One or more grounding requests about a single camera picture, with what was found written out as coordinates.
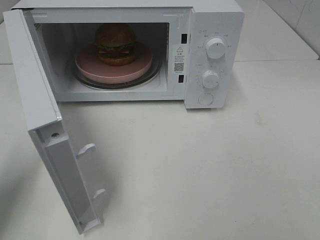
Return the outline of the white timer knob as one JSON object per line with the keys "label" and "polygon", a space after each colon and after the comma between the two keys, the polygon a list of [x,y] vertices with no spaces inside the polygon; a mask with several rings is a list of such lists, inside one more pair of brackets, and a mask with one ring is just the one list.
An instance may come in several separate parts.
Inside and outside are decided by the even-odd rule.
{"label": "white timer knob", "polygon": [[207,70],[201,75],[202,84],[207,89],[213,89],[220,83],[220,76],[213,70]]}

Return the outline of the white microwave door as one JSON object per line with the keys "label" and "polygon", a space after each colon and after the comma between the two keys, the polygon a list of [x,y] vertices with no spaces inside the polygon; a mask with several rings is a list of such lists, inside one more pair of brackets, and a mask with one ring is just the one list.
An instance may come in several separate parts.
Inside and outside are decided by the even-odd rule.
{"label": "white microwave door", "polygon": [[91,190],[81,161],[95,151],[93,143],[74,150],[52,91],[53,69],[42,29],[29,10],[3,14],[28,134],[40,155],[77,231],[98,226],[96,205],[103,189]]}

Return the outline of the round white door button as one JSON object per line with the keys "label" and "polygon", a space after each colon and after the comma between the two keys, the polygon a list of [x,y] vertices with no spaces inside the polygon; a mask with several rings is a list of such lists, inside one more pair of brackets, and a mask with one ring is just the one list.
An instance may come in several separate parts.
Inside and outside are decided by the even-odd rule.
{"label": "round white door button", "polygon": [[198,103],[200,105],[208,106],[208,105],[211,105],[213,101],[214,101],[214,97],[210,93],[203,93],[198,98]]}

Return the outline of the pink round plate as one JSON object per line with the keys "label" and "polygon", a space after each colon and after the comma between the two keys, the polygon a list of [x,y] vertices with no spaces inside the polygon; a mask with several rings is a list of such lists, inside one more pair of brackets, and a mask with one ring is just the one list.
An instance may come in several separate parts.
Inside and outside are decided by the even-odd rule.
{"label": "pink round plate", "polygon": [[103,84],[120,84],[133,81],[144,75],[151,67],[152,51],[143,43],[135,46],[136,57],[129,64],[111,66],[98,57],[98,48],[90,44],[75,57],[78,70],[89,80]]}

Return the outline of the white microwave oven body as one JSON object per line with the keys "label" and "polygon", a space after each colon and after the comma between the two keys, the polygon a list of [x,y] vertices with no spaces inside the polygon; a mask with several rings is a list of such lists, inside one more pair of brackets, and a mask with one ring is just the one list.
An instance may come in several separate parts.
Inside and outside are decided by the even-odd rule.
{"label": "white microwave oven body", "polygon": [[[42,30],[56,103],[182,100],[188,109],[223,107],[245,17],[234,0],[21,0],[11,10],[30,11]],[[155,78],[107,90],[88,87],[74,77],[77,54],[95,45],[96,31],[106,23],[131,27],[135,45],[146,45],[153,60],[161,61]],[[210,59],[205,48],[214,36],[226,42],[225,54],[218,59]],[[217,87],[203,86],[205,71],[219,75]],[[199,104],[204,93],[213,95],[211,105]]]}

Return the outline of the burger with lettuce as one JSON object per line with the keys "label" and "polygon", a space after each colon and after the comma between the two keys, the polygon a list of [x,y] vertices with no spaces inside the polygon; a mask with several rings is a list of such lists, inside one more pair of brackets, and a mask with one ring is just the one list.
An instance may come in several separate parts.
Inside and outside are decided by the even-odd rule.
{"label": "burger with lettuce", "polygon": [[100,61],[124,66],[136,59],[136,34],[126,23],[104,23],[95,32],[94,43]]}

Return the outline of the white upper power knob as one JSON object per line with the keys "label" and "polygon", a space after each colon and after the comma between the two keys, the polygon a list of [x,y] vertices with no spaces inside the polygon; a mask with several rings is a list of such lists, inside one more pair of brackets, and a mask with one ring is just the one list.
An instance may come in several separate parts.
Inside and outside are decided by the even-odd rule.
{"label": "white upper power knob", "polygon": [[214,36],[205,43],[205,51],[210,59],[219,59],[225,55],[226,41],[220,36]]}

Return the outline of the glass microwave turntable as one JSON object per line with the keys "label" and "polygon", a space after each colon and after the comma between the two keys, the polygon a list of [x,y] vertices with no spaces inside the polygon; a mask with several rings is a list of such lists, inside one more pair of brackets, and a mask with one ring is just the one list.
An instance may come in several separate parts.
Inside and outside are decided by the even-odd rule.
{"label": "glass microwave turntable", "polygon": [[162,67],[162,63],[160,60],[158,59],[153,60],[149,70],[147,70],[146,73],[144,73],[142,76],[138,77],[137,79],[124,82],[124,83],[100,83],[100,82],[90,80],[89,78],[85,77],[75,65],[73,66],[72,73],[73,73],[73,76],[80,83],[82,83],[87,87],[99,89],[99,90],[122,90],[122,89],[129,89],[132,87],[140,86],[140,85],[146,84],[147,82],[150,82],[159,74],[161,67]]}

